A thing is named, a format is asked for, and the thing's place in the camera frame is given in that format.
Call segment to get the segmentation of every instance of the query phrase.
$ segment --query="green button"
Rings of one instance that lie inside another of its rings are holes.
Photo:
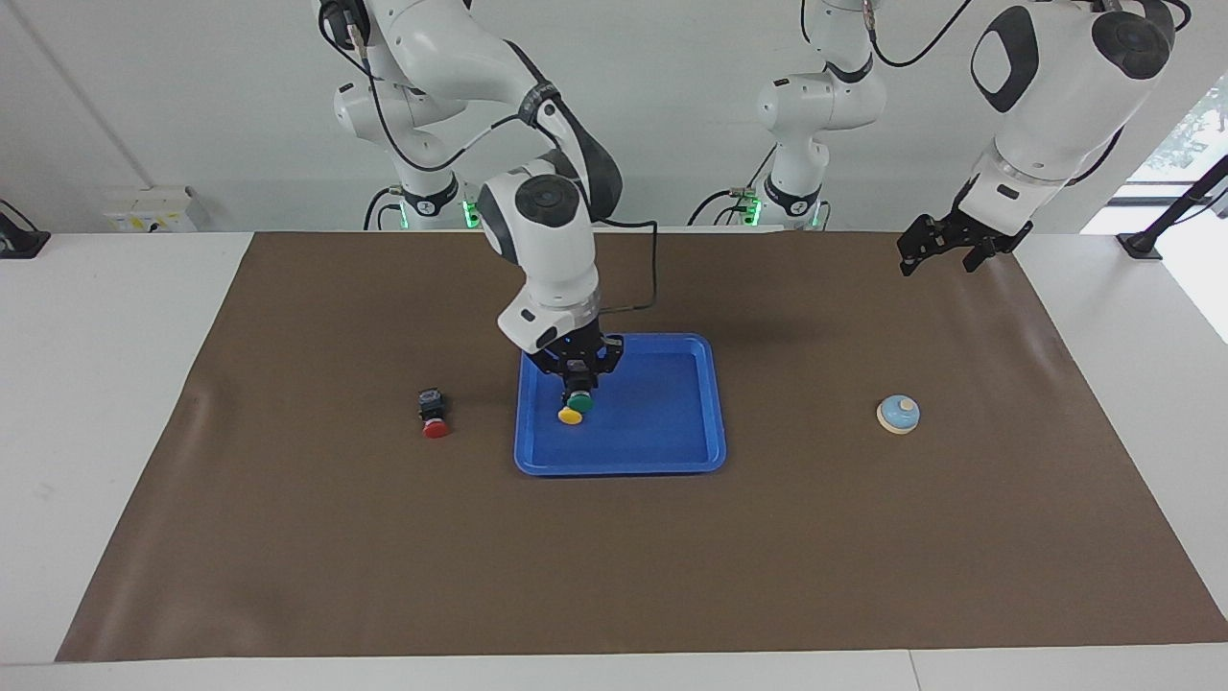
[[[577,414],[587,414],[593,410],[593,396],[586,392],[576,392],[567,399],[567,407]]]

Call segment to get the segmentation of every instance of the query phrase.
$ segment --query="green indicator light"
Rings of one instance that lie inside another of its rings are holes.
[[[818,207],[814,209],[814,217],[810,218],[810,227],[828,227],[828,220],[831,217],[831,204],[826,201],[819,201]]]
[[[750,211],[747,214],[747,225],[758,226],[759,217],[763,216],[764,203],[755,199],[750,203]]]
[[[465,223],[469,225],[470,230],[473,230],[473,228],[475,228],[475,227],[478,227],[478,226],[481,225],[481,216],[478,215],[478,205],[476,204],[474,204],[473,201],[470,201],[468,199],[464,199],[464,200],[460,201],[460,207],[464,209],[464,220],[465,220]]]

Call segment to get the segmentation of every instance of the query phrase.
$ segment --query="white wall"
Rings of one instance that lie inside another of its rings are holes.
[[[1039,231],[1077,232],[1228,70],[1228,5],[1191,4],[1196,22],[1160,91],[1103,172],[1040,214]],[[678,223],[707,193],[744,183],[766,152],[754,118],[763,83],[822,68],[797,5],[476,0],[474,14],[533,55],[618,158],[619,216]],[[892,101],[879,123],[829,137],[835,227],[903,228],[949,206],[1000,117],[968,56],[1007,5],[974,2],[927,60],[884,70]],[[911,55],[955,6],[888,5],[884,49]],[[190,184],[219,230],[355,227],[394,179],[381,151],[334,122],[332,93],[355,76],[316,33],[309,0],[0,0],[0,194],[63,231],[99,228],[95,190],[142,179]],[[435,129],[459,142],[502,114],[479,104]],[[459,171],[480,180],[540,150],[506,128]]]

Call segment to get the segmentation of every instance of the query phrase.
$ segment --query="black stand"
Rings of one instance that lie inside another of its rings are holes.
[[[1219,162],[1207,171],[1207,174],[1202,176],[1202,179],[1194,183],[1180,199],[1173,203],[1172,206],[1164,211],[1164,215],[1156,218],[1156,222],[1151,223],[1151,227],[1142,232],[1122,233],[1117,236],[1117,242],[1126,249],[1126,253],[1136,259],[1163,259],[1159,252],[1156,250],[1156,241],[1159,236],[1164,234],[1164,231],[1173,227],[1173,223],[1181,220],[1181,216],[1186,211],[1192,209],[1199,201],[1202,200],[1212,189],[1214,189],[1223,179],[1228,177],[1228,156],[1219,158]]]
[[[0,259],[33,259],[50,238],[50,232],[22,230],[0,214]]]

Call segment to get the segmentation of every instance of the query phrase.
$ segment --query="yellow button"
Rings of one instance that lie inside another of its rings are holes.
[[[564,409],[559,411],[559,422],[562,425],[580,425],[585,422],[585,416],[572,411],[571,409]]]

